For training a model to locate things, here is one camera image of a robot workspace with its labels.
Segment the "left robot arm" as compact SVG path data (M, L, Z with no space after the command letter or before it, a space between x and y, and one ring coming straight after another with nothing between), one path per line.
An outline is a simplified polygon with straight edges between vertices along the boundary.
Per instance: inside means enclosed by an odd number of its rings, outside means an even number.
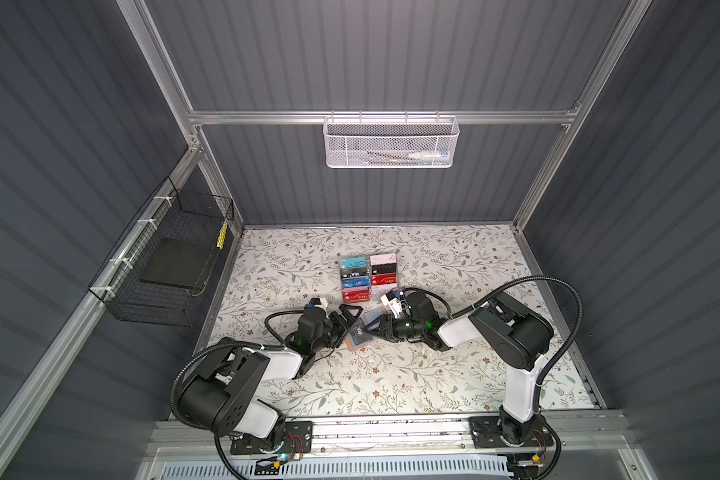
M173 381L169 405L183 424L217 437L243 435L272 449L285 436L286 415L256 397L266 380L303 377L344 341L363 309L341 304L330 311L314 298L295 313L297 328L274 345L224 337L195 354Z

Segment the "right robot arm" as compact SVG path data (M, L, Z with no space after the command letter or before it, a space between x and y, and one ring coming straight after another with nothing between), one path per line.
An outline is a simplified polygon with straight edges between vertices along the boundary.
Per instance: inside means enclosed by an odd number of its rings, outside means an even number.
M503 441L520 446L534 434L538 421L537 383L554 336L552 325L506 292L446 318L432 297L420 290L390 292L382 297L382 313L363 332L391 343L421 342L446 351L478 338L488 342L506 366L505 396L497 427Z

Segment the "pink leather card wallet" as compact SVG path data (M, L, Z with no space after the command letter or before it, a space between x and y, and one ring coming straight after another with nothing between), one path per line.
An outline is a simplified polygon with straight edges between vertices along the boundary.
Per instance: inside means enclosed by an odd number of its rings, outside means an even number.
M365 334L362 331L362 327L382 314L386 314L382 307L363 311L360 319L352 327L352 330L348 333L345 340L350 351L359 350L360 348L365 347L368 344L379 339L371 335Z

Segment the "clear acrylic card holder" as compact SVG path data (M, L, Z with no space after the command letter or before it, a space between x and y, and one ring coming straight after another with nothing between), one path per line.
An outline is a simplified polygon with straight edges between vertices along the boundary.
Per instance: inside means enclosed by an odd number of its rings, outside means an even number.
M380 253L341 258L339 275L346 304L379 300L398 287L397 255Z

